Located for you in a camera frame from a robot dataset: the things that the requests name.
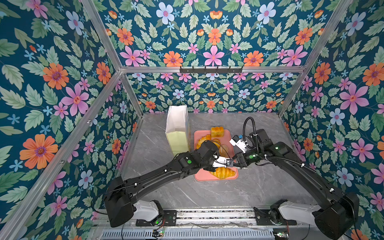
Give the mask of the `sesame seeded oval bread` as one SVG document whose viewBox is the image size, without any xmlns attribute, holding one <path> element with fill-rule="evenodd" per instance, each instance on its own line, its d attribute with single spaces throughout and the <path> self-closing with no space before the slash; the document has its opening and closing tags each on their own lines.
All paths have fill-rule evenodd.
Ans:
<svg viewBox="0 0 384 240">
<path fill-rule="evenodd" d="M 221 157 L 224 157 L 224 158 L 230 158 L 230 155 L 229 155 L 229 147 L 227 145 L 220 145 L 219 147 L 219 154 Z"/>
</svg>

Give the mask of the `golden croissant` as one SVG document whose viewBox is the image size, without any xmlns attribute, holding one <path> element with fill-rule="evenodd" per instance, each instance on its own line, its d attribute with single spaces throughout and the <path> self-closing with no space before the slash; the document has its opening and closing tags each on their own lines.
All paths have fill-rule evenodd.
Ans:
<svg viewBox="0 0 384 240">
<path fill-rule="evenodd" d="M 236 172 L 230 168 L 220 167 L 220 168 L 216 168 L 214 172 L 210 172 L 210 174 L 220 180 L 224 180 L 224 179 L 234 177 L 236 175 Z"/>
</svg>

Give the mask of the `white and green paper bag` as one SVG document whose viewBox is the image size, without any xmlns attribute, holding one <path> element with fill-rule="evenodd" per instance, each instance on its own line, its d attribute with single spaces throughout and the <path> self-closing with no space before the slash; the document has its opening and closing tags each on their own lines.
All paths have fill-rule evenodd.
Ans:
<svg viewBox="0 0 384 240">
<path fill-rule="evenodd" d="M 169 107 L 166 137 L 174 156 L 191 150 L 189 114 L 186 105 Z"/>
</svg>

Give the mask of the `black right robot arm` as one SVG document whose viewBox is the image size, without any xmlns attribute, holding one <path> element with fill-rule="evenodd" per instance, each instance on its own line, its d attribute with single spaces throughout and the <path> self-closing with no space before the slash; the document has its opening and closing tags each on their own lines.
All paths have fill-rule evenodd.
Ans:
<svg viewBox="0 0 384 240">
<path fill-rule="evenodd" d="M 288 220 L 316 226 L 326 237 L 337 240 L 358 220 L 360 200 L 355 193 L 345 194 L 326 182 L 315 170 L 305 165 L 294 150 L 283 142 L 273 143 L 265 130 L 253 132 L 249 140 L 235 135 L 230 143 L 241 152 L 234 156 L 234 167 L 247 168 L 264 160 L 294 178 L 316 201 L 305 205 L 281 199 L 271 205 L 269 219 L 275 225 Z"/>
</svg>

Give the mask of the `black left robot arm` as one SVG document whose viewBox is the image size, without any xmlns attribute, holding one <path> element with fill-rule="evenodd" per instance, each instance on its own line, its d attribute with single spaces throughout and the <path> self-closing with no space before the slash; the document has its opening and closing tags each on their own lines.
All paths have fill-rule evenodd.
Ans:
<svg viewBox="0 0 384 240">
<path fill-rule="evenodd" d="M 116 228 L 131 220 L 137 210 L 134 204 L 168 183 L 194 175 L 201 169 L 214 172 L 217 168 L 233 166 L 234 160 L 221 157 L 214 142 L 205 141 L 199 149 L 177 154 L 163 167 L 145 175 L 126 180 L 117 177 L 103 196 L 110 226 Z"/>
</svg>

